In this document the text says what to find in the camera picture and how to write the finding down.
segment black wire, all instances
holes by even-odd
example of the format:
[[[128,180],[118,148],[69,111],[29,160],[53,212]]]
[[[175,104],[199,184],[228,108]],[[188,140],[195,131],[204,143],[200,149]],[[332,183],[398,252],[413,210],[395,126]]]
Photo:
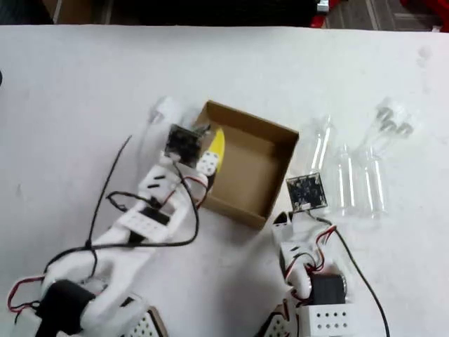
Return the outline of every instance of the black wire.
[[[127,212],[128,208],[125,205],[123,205],[123,204],[117,204],[117,202],[114,200],[114,196],[116,196],[116,195],[121,195],[121,196],[124,196],[124,197],[130,197],[130,198],[134,198],[134,199],[137,199],[137,200],[142,200],[142,201],[146,202],[148,204],[148,206],[150,206],[150,207],[155,207],[156,206],[156,205],[154,205],[154,202],[152,200],[146,199],[146,198],[141,197],[140,195],[137,195],[137,194],[134,194],[134,193],[122,192],[122,191],[113,191],[113,192],[109,193],[106,196],[106,199],[109,200],[109,202],[112,204],[112,206],[114,206],[116,209],[118,209],[119,211],[122,211],[122,212]]]
[[[95,226],[95,221],[97,220],[98,210],[100,209],[101,201],[103,200],[103,196],[105,195],[105,191],[107,189],[109,181],[111,180],[112,174],[115,170],[115,166],[117,165],[117,162],[120,159],[121,153],[125,149],[125,146],[128,144],[130,139],[131,139],[131,136],[128,136],[128,138],[125,140],[123,145],[120,147],[120,150],[117,152],[117,155],[115,156],[114,163],[112,163],[111,169],[109,170],[109,174],[107,175],[105,184],[103,185],[103,189],[101,190],[100,197],[98,198],[97,206],[95,207],[95,210],[93,212],[91,228],[89,230],[89,235],[88,235],[89,240],[92,240],[93,228]]]
[[[333,225],[332,222],[330,222],[328,219],[320,218],[318,216],[313,216],[310,213],[310,211],[307,211],[307,214],[312,219],[317,220],[320,223],[325,223],[326,225],[329,225],[329,226]],[[365,278],[365,276],[363,275],[362,271],[360,270],[360,267],[357,265],[357,262],[354,259],[354,257],[352,256],[351,250],[349,249],[349,247],[348,247],[346,241],[344,240],[343,236],[340,234],[340,232],[336,228],[335,228],[335,233],[337,234],[338,238],[342,242],[344,249],[348,253],[349,259],[351,260],[352,264],[356,268],[356,270],[357,270],[358,274],[360,275],[361,279],[363,280],[363,282],[365,283],[366,287],[368,288],[368,290],[370,291],[371,295],[373,296],[374,301],[376,302],[377,307],[379,308],[380,314],[382,316],[382,320],[384,321],[385,335],[387,337],[390,337],[390,329],[389,329],[389,326],[388,326],[387,316],[385,315],[384,308],[382,307],[382,304],[380,304],[379,298],[377,298],[377,296],[376,296],[372,286],[370,285],[370,282],[368,282],[368,280]]]
[[[14,306],[11,306],[11,309],[18,309],[18,308],[20,308],[22,305],[33,305],[33,304],[40,304],[40,300],[33,300],[33,301],[31,301],[31,302],[25,302],[25,303],[22,303],[22,304],[19,304],[19,305],[14,305]]]
[[[34,304],[37,304],[37,305],[39,306],[39,305],[41,304],[41,301],[40,301],[40,300],[33,300],[32,302],[22,303],[21,305],[30,305],[31,308],[33,308],[34,310],[36,310],[37,307],[34,307],[34,306],[33,306]],[[17,313],[17,315],[14,317],[14,325],[17,324],[17,320],[19,319],[19,316],[20,316],[21,313],[22,313],[22,310],[20,310],[20,311]]]
[[[184,187],[184,189],[186,190],[187,194],[189,195],[190,198],[190,202],[192,203],[192,208],[194,210],[194,215],[195,215],[195,231],[193,236],[190,239],[187,239],[185,241],[180,241],[180,242],[151,242],[151,243],[127,243],[127,244],[98,244],[98,245],[93,245],[91,248],[94,251],[97,251],[99,249],[110,249],[110,248],[137,248],[137,247],[181,247],[181,246],[186,246],[188,244],[191,244],[193,241],[195,241],[196,237],[198,236],[199,233],[199,214],[198,214],[198,209],[196,208],[195,205],[195,201],[194,198],[192,196],[192,192],[190,191],[189,186],[187,185],[187,183],[185,182],[185,178],[183,176],[183,174],[181,173],[180,169],[177,167],[176,163],[173,162],[173,166],[175,167],[180,179],[181,179],[181,184]],[[47,266],[45,267],[45,270],[43,271],[44,273],[47,272],[48,270],[48,266],[51,265],[52,263],[54,263],[55,261],[59,260],[60,258],[77,252],[77,251],[89,251],[90,249],[86,246],[81,246],[81,247],[75,247],[75,248],[71,248],[71,249],[67,249],[66,251],[63,251],[61,253],[59,253],[58,255],[56,255],[54,258],[52,258],[50,260],[50,262],[47,263]]]
[[[105,195],[105,191],[107,189],[107,186],[111,180],[112,174],[115,170],[115,166],[117,165],[117,162],[120,159],[121,153],[125,149],[125,146],[128,144],[129,140],[131,139],[131,136],[128,136],[128,138],[125,140],[123,145],[120,147],[120,150],[117,152],[117,155],[115,156],[114,162],[112,163],[111,169],[109,170],[109,173],[107,175],[107,178],[105,180],[105,184],[103,184],[103,188],[100,193],[100,197],[97,201],[97,206],[95,207],[95,210],[93,212],[92,222],[91,222],[91,228],[89,229],[89,235],[85,243],[85,247],[92,252],[93,255],[93,267],[91,272],[91,277],[95,274],[95,271],[97,270],[98,265],[98,256],[95,252],[95,249],[92,249],[92,234],[93,234],[93,228],[95,227],[95,221],[97,220],[98,210],[100,209],[101,201],[103,200],[103,196]]]

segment circuit board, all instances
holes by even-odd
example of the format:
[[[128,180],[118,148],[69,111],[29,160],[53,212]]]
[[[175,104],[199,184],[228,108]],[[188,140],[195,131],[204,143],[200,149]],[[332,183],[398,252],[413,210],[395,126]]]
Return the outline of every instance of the circuit board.
[[[203,138],[198,133],[172,124],[165,153],[167,156],[176,154],[180,157],[181,164],[194,168],[199,159],[202,140]]]
[[[328,205],[320,173],[287,179],[286,182],[293,213],[320,209]]]

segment red object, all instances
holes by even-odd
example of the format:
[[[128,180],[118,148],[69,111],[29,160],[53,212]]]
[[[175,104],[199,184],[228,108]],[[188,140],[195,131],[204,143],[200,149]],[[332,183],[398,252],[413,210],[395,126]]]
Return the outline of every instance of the red object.
[[[404,7],[410,3],[410,0],[400,1]],[[423,2],[443,20],[440,32],[449,33],[449,0],[423,0]]]
[[[329,0],[329,11],[332,10],[332,8],[334,8],[339,2],[340,2],[340,0]],[[326,19],[325,15],[322,15],[322,14],[315,15],[311,19],[310,27],[311,28],[322,28],[322,26],[324,25],[325,19]]]

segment white table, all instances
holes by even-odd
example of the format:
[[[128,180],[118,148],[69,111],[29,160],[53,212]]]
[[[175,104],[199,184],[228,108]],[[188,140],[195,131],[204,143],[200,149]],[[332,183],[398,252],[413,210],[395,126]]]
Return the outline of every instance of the white table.
[[[331,113],[340,141],[357,143],[390,95],[423,114],[420,132],[386,162],[389,220],[374,232],[341,225],[391,335],[446,335],[449,35],[0,27],[0,51],[2,296],[16,278],[83,243],[119,144],[160,96],[196,107],[213,99],[291,128]],[[119,166],[111,189],[128,186],[134,172],[129,156]],[[285,207],[282,193],[276,212]],[[103,204],[96,233],[116,217]],[[157,306],[171,336],[252,336],[285,288],[267,228],[257,233],[202,210],[197,242],[158,252],[136,291]],[[377,308],[361,293],[365,335],[382,336]],[[0,317],[12,321],[5,309]]]

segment open box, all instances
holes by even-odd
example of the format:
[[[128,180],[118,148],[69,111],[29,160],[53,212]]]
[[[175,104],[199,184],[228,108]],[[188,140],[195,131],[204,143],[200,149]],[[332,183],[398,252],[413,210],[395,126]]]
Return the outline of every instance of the open box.
[[[223,129],[224,159],[204,206],[260,229],[272,212],[298,132],[208,101],[197,124]]]

